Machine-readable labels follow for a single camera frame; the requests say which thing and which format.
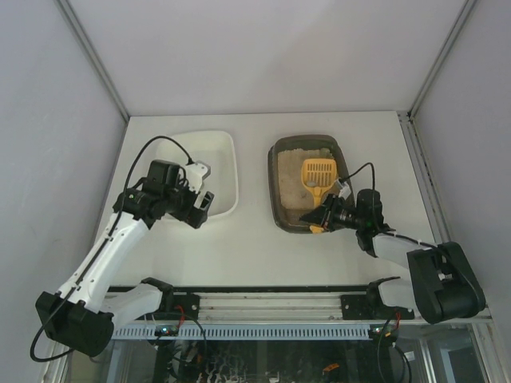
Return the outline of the white plastic tub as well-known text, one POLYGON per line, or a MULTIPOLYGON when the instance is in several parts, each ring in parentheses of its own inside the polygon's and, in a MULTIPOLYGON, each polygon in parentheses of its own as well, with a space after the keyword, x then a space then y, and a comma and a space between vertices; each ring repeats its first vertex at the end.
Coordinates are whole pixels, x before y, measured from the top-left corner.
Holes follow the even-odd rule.
POLYGON ((198 194, 196 207, 207 191, 215 198, 208 211, 208 221, 223 219, 231 214, 239 201, 239 181, 236 152, 231 135, 225 131, 195 131, 173 135, 177 142, 162 140, 156 146, 156 158, 179 164, 183 168, 193 162, 211 167, 210 176, 198 194))

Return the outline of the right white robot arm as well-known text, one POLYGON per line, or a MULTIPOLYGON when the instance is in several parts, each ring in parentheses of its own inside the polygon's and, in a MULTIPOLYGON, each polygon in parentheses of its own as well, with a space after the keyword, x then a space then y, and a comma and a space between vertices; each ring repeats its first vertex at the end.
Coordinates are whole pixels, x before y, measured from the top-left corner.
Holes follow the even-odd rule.
POLYGON ((429 324, 472 318, 485 309, 483 289, 461 245, 400 235, 384 223, 378 191, 361 190, 353 207, 342 196, 329 194, 299 220, 327 232, 351 229, 362 251, 408 270, 404 280, 392 277, 378 283, 385 306, 416 310, 429 324))

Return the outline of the yellow litter scoop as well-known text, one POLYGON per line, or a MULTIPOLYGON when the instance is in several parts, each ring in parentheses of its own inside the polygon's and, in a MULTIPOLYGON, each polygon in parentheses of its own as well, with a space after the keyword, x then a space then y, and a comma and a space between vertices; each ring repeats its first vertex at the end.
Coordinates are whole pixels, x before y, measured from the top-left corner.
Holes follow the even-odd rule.
POLYGON ((320 206, 323 196, 332 189, 338 179, 337 163, 334 159, 310 158, 301 167, 301 182, 303 187, 312 195, 313 208, 320 206), (315 181, 317 186, 309 188, 307 181, 315 181))

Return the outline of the dark brown litter box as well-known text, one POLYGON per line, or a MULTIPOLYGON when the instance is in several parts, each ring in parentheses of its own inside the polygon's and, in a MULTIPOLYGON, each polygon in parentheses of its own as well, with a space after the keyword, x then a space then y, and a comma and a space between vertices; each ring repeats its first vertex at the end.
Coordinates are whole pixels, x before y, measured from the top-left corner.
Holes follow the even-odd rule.
POLYGON ((275 142, 267 154, 269 193, 273 219, 278 228, 292 234, 310 234, 299 218, 315 207, 314 184, 302 178, 303 162, 329 159, 336 175, 348 175, 343 152, 336 139, 321 134, 287 136, 275 142))

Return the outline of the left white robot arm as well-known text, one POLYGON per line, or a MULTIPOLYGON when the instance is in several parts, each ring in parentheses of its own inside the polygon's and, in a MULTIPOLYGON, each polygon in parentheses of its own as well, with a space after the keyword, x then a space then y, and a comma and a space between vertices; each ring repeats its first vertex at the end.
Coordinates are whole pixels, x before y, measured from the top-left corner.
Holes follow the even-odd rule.
POLYGON ((203 191, 211 168, 190 160, 185 166, 154 160, 147 176, 125 187, 103 234, 81 265, 56 292, 42 292, 35 308, 42 326, 36 335, 89 357, 109 344, 115 330, 151 313, 172 314, 172 285, 144 278, 131 290, 107 298, 113 277, 132 248, 166 215, 198 229, 214 199, 203 191))

